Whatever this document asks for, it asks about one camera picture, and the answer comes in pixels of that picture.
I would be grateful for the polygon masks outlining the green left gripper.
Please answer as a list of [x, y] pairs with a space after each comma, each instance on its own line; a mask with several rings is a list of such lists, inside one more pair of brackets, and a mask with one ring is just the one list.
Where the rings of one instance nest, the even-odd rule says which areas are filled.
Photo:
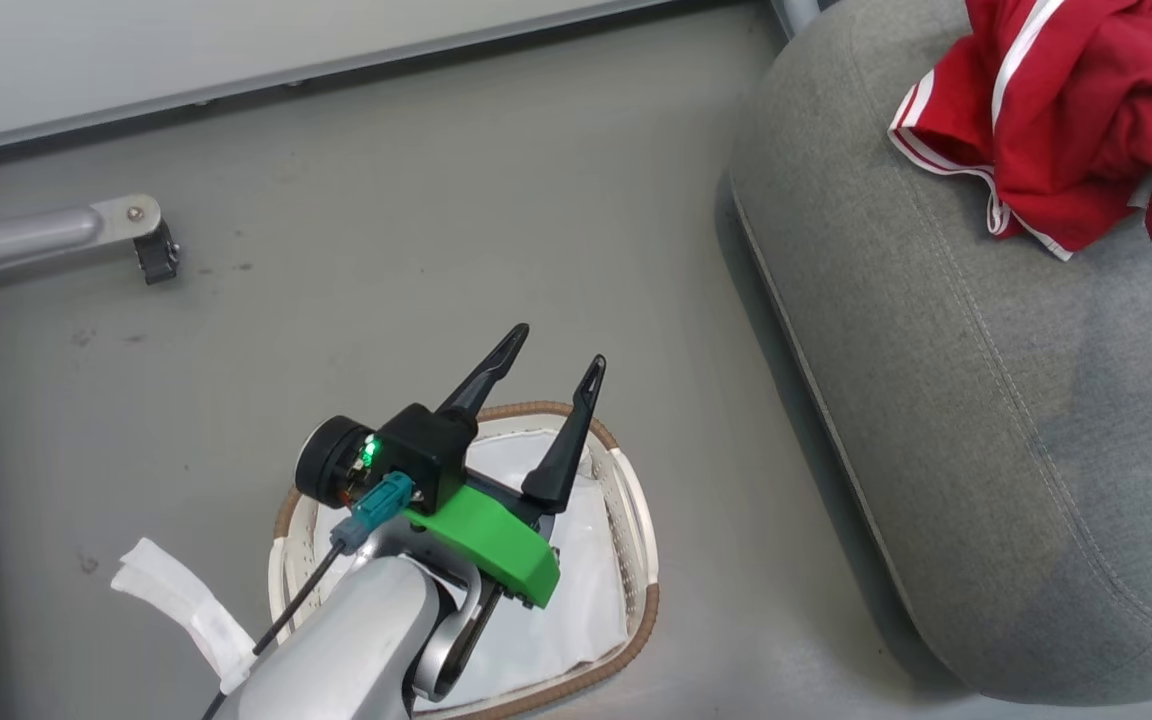
[[520, 497], [505, 503], [468, 486], [467, 448], [495, 384], [509, 374], [529, 338], [518, 323], [434, 411], [411, 404], [376, 430], [374, 524], [404, 514], [511, 596], [539, 609], [556, 591], [556, 552], [535, 525], [566, 511], [582, 448], [602, 392], [605, 357], [594, 355], [576, 389], [571, 414], [547, 454], [526, 473]]

